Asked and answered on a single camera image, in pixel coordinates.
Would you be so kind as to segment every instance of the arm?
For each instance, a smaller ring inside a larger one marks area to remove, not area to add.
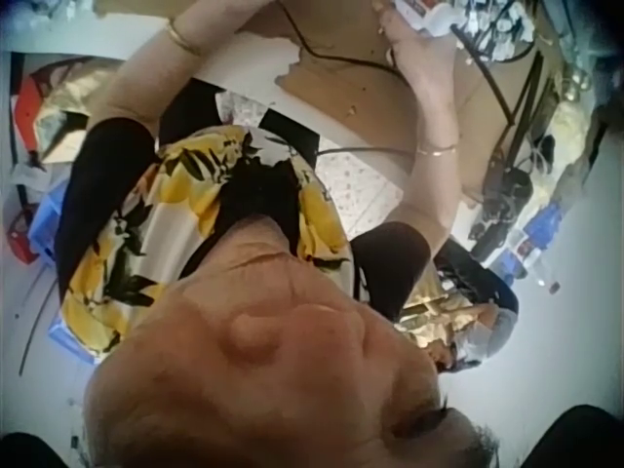
[[[449,236],[461,199],[453,78],[455,41],[450,36],[421,36],[387,2],[373,6],[381,13],[381,25],[397,66],[420,108],[419,147],[424,153],[454,148],[439,157],[420,152],[415,155],[404,199],[388,219],[420,232],[435,256]]]
[[[472,315],[477,318],[477,322],[492,330],[496,317],[498,316],[498,306],[496,304],[478,304],[454,312],[457,315]]]
[[[174,21],[195,56],[162,30],[118,71],[104,93],[89,128],[114,117],[140,122],[156,136],[161,116],[212,52],[271,0],[198,0]]]

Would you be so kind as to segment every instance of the eye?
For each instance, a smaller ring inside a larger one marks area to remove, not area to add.
[[[449,407],[445,400],[440,409],[427,411],[414,418],[408,418],[406,423],[398,425],[392,431],[397,439],[415,439],[434,431],[449,415]]]

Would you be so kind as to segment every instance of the gold bracelet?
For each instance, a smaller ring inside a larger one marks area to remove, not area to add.
[[[422,149],[420,146],[416,148],[417,154],[422,154],[423,156],[433,156],[434,158],[440,158],[445,154],[456,154],[457,153],[457,145],[449,146],[448,148],[431,148],[431,149]]]
[[[174,20],[171,18],[167,20],[167,32],[169,33],[169,37],[172,39],[172,41],[174,41],[175,44],[178,45],[184,51],[188,52],[189,54],[195,57],[202,58],[204,56],[204,54],[202,54],[202,51],[199,49],[199,47],[190,45],[179,34],[179,32],[177,32],[176,27],[174,26]]]

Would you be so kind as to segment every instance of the floral shirt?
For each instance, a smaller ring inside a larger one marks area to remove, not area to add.
[[[89,132],[74,164],[56,243],[61,315],[94,356],[105,357],[250,215],[273,218],[292,255],[398,317],[429,260],[419,233],[393,223],[349,243],[314,171],[260,129],[211,128],[154,147],[139,123],[113,119]]]

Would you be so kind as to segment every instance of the blue plastic stool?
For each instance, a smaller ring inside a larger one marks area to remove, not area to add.
[[[64,180],[43,198],[28,230],[30,249],[53,267],[56,266],[55,238],[68,184],[69,179]]]

